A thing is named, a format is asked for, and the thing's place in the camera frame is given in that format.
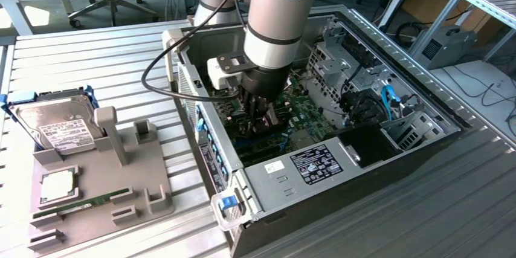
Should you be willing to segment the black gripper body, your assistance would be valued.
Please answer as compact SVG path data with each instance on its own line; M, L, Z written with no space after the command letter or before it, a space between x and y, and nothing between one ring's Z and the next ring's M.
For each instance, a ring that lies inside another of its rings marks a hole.
M252 95L275 101L280 96L287 84L291 67L284 66L278 69L268 69L258 66L244 71L242 77L242 87Z

